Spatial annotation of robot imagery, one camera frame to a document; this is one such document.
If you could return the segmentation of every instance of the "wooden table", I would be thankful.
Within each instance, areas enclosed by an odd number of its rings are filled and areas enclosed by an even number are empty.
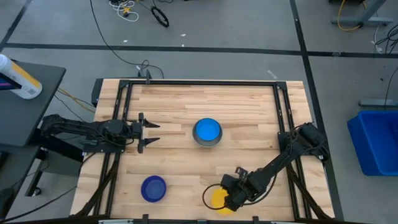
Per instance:
[[[104,80],[96,121],[111,119],[118,83],[118,79]],[[287,86],[295,124],[311,121],[303,83],[287,82]],[[284,105],[283,97],[280,96],[280,100]],[[286,130],[289,130],[284,108],[282,106]],[[234,174],[237,166],[249,171],[264,167],[279,154],[279,125],[271,87],[134,85],[128,118],[137,119],[140,112],[148,121],[160,125],[160,128],[145,129],[145,136],[161,139],[148,145],[143,154],[137,153],[135,144],[122,154],[112,218],[141,218],[142,214],[149,214],[150,219],[252,220],[253,216],[260,220],[294,219],[284,170],[279,172],[265,200],[240,208],[232,215],[221,216],[201,201],[203,190],[219,183],[223,174]],[[223,127],[221,142],[211,149],[198,146],[192,137],[193,125],[206,117],[216,119]],[[96,190],[103,156],[93,156],[81,169],[71,213],[79,211]],[[302,164],[308,191],[322,209],[334,217],[321,162],[315,157],[303,156]],[[146,202],[141,196],[141,184],[150,175],[159,175],[167,183],[166,196],[157,203]],[[297,188],[296,191],[304,217],[301,195]],[[207,196],[209,203],[210,197],[211,191]]]

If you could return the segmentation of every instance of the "dark blue bowl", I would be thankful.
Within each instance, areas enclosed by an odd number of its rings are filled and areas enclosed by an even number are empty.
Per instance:
[[[158,202],[166,194],[166,182],[159,176],[150,176],[142,183],[141,194],[148,202]]]
[[[214,119],[203,118],[196,122],[192,130],[194,140],[203,147],[213,147],[221,140],[223,129]]]

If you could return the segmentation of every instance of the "white bottle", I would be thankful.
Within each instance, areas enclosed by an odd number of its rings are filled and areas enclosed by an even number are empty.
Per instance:
[[[42,92],[43,86],[39,81],[3,54],[0,54],[0,73],[21,85],[21,89],[11,91],[23,99],[33,99]]]

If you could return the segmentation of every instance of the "gray floor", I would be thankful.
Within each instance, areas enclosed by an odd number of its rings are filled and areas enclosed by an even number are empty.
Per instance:
[[[0,39],[24,2],[0,1]],[[342,32],[329,23],[331,16],[338,12],[338,5],[331,5],[327,0],[296,2],[308,50],[374,52],[371,41],[375,27]],[[129,23],[118,18],[106,0],[93,0],[93,4],[104,37],[111,45],[181,47],[183,44],[186,47],[300,50],[289,0],[158,3],[169,17],[171,26],[168,29],[158,25],[140,5],[134,6],[140,19]],[[379,15],[398,22],[397,8],[398,2],[388,1],[380,8]],[[343,15],[362,10],[360,5],[348,5]],[[383,38],[393,25],[380,27],[378,38]],[[33,0],[9,43],[104,45],[96,30],[89,1],[84,0]],[[96,78],[133,77],[137,73],[135,66],[121,62],[105,50],[5,48],[3,53],[24,62],[65,67],[67,73],[61,87],[84,100],[90,100]],[[301,56],[143,51],[120,51],[118,54],[131,62],[141,63],[148,59],[162,68],[166,78],[273,80],[267,72],[270,70],[278,80],[303,80],[311,102]],[[384,97],[389,76],[398,65],[396,62],[396,59],[310,57],[341,207],[347,221],[396,223],[398,179],[363,175],[346,127],[347,120],[361,110],[359,99]],[[154,77],[160,77],[159,71],[151,72]],[[397,85],[392,82],[391,98],[398,97]],[[90,112],[62,95],[60,98],[83,119],[93,119]],[[57,100],[53,100],[47,110],[47,114],[53,113],[76,119]],[[76,177],[44,175],[39,182],[43,195],[33,198],[19,195],[9,217],[38,207],[76,182]],[[20,220],[66,217],[72,200],[73,192]]]

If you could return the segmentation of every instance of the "blue crate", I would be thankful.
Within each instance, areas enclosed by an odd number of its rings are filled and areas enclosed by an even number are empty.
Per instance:
[[[347,122],[365,175],[398,175],[398,111],[361,111]]]

